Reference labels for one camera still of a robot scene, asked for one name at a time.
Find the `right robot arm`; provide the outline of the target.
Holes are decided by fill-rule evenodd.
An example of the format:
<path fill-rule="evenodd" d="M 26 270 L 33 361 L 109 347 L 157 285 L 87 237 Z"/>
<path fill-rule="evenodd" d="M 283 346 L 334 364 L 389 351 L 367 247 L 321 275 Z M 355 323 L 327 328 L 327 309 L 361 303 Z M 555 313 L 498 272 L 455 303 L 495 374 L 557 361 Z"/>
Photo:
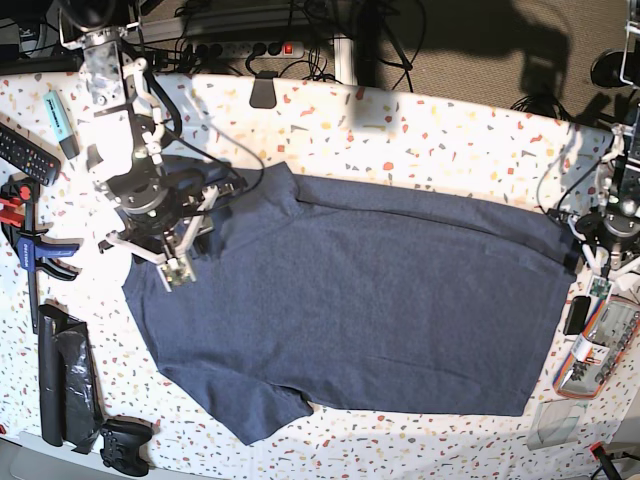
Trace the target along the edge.
<path fill-rule="evenodd" d="M 187 267 L 196 239 L 211 229 L 216 201 L 241 191 L 245 179 L 228 163 L 230 182 L 217 186 L 197 168 L 169 172 L 163 151 L 179 141 L 182 117 L 156 81 L 141 49 L 126 36 L 139 31 L 137 1 L 62 1 L 60 42 L 83 56 L 81 75 L 92 102 L 95 141 L 86 168 L 94 187 L 124 216 L 101 250 L 119 248 L 163 271 Z"/>

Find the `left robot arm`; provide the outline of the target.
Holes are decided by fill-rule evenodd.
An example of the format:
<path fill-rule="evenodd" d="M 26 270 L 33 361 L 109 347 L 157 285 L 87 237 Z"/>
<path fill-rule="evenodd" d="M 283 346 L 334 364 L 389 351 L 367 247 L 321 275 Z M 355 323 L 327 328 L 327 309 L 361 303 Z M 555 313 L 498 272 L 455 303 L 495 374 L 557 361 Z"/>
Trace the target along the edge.
<path fill-rule="evenodd" d="M 639 93 L 639 3 L 627 3 L 625 44 L 602 53 L 591 80 L 603 88 L 630 87 Z M 631 291 L 639 283 L 639 107 L 611 124 L 612 141 L 580 181 L 594 180 L 596 203 L 587 213 L 569 209 L 568 188 L 558 202 L 558 218 L 578 240 L 591 272 L 587 294 Z"/>

